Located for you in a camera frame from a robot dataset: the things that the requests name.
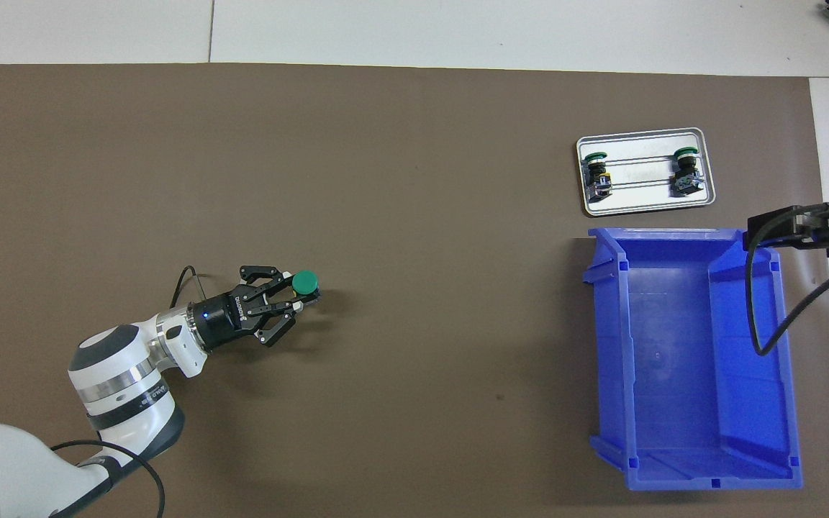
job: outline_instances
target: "metal tray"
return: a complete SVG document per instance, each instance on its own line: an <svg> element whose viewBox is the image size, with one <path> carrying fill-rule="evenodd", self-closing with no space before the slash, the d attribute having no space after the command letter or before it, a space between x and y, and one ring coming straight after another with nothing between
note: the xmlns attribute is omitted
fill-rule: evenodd
<svg viewBox="0 0 829 518"><path fill-rule="evenodd" d="M676 171L674 152L682 147L695 147L699 150L695 156L697 170L704 177L703 189L687 196L680 196L671 190L671 179ZM584 210L590 216L683 209L705 206L715 200L708 150L700 128L583 137L578 141L576 150L581 197ZM585 191L588 168L584 157L597 152L607 154L606 171L612 178L612 193L602 200L592 202Z"/></svg>

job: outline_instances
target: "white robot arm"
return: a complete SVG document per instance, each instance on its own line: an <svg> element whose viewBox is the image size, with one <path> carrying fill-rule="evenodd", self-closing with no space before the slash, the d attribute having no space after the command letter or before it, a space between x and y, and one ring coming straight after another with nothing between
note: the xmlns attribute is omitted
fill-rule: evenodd
<svg viewBox="0 0 829 518"><path fill-rule="evenodd" d="M0 424L0 518L72 516L174 445L184 427L161 371L201 373L207 354L245 335L270 347L295 324L296 314L320 297L309 271L243 266L243 284L205 301L178 306L144 322L118 325L83 341L69 379L99 442L105 446L78 465L60 459L32 434ZM251 286L258 279L262 285ZM290 286L293 296L271 301Z"/></svg>

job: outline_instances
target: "cable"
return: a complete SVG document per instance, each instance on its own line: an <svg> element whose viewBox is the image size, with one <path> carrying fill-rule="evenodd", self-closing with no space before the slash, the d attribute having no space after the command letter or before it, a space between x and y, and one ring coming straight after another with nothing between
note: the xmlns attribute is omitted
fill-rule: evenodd
<svg viewBox="0 0 829 518"><path fill-rule="evenodd" d="M184 274L188 270L191 270L191 277L197 279L197 288L200 289L201 299L207 299L207 295L204 293L204 285L200 283L200 276L197 274L197 270L193 266L187 265L184 266L184 269L181 270L181 275L178 276L178 284L175 285L175 294L171 296L171 305L168 306L169 309L174 308L178 303L178 297L181 295L181 284L184 282Z"/></svg>
<svg viewBox="0 0 829 518"><path fill-rule="evenodd" d="M162 478L158 476L158 472L155 471L151 465L149 465L149 462L147 462L146 459L142 458L140 455L136 455L136 453L131 452L131 450L124 448L124 446L115 445L113 442L106 442L106 440L67 440L67 442L60 442L59 445L50 446L50 449L55 452L56 450L67 448L69 446L102 446L104 448L111 448L112 450L118 450L118 452L124 453L124 455L127 455L131 459L138 462L142 468L149 472L152 479L155 480L155 487L158 489L158 512L155 514L155 518L162 518L162 514L165 514L165 486L162 485Z"/></svg>
<svg viewBox="0 0 829 518"><path fill-rule="evenodd" d="M757 327L756 327L756 315L753 313L753 257L756 255L757 247L763 242L763 238L773 229L773 227L791 219L795 216L800 215L812 215L819 212L823 212L828 209L827 204L813 204L813 206L800 206L797 209L789 210L779 216L774 217L767 221L764 226L760 227L760 230L757 230L756 235L753 236L753 239L750 242L750 245L747 247L747 263L746 263L746 274L744 274L744 284L746 285L746 296L747 296L747 322L748 327L751 331L751 344L753 345L753 350L759 356L766 356L776 347L776 342L779 341L779 338L785 334L786 329L795 321L796 318L799 317L800 314L806 309L809 305L812 304L816 300L816 298L820 297L823 293L828 291L829 289L829 279L825 282L822 282L817 288L806 295L805 298L802 299L801 302L797 303L795 308L789 313L789 316L786 317L786 320L782 321L781 324L776 328L776 331L773 332L772 337L766 341L766 344L763 347L760 346L760 339L758 337Z"/></svg>

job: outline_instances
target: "blue plastic container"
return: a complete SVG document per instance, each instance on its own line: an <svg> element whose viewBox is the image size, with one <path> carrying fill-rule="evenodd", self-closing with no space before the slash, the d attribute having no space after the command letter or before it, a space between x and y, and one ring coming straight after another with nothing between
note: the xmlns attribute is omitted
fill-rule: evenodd
<svg viewBox="0 0 829 518"><path fill-rule="evenodd" d="M636 491L797 489L787 337L753 351L741 230L592 229L597 455ZM757 325L785 318L779 254L754 263Z"/></svg>

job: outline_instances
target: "brown table surface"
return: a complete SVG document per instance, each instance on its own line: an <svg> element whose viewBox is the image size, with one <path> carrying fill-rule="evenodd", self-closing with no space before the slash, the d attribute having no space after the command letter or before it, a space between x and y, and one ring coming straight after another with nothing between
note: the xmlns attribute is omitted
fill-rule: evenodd
<svg viewBox="0 0 829 518"><path fill-rule="evenodd" d="M576 141L675 127L705 132L716 203L585 217ZM819 200L803 78L0 65L0 422L93 438L73 348L161 311L187 263L214 293L243 263L309 268L325 297L276 348L167 371L168 516L829 516L829 296L792 331L805 488L633 493L588 445L581 282L589 227ZM825 259L783 271L794 303ZM82 515L154 511L137 472Z"/></svg>

